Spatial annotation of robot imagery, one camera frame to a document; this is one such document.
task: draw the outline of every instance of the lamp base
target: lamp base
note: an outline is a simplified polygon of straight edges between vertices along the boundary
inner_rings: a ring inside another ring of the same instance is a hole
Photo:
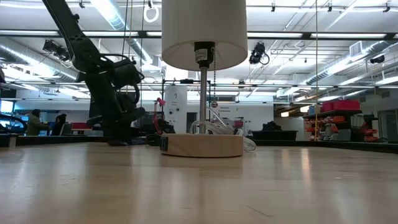
[[[238,157],[243,154],[243,137],[224,134],[163,134],[160,150],[169,156]]]

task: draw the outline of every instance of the shelf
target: shelf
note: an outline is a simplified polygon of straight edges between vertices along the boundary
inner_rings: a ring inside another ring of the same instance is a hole
[[[318,113],[318,118],[326,118],[327,116],[351,116],[354,114],[362,113],[361,110],[334,110],[323,113]],[[315,114],[303,116],[303,118],[315,118]]]

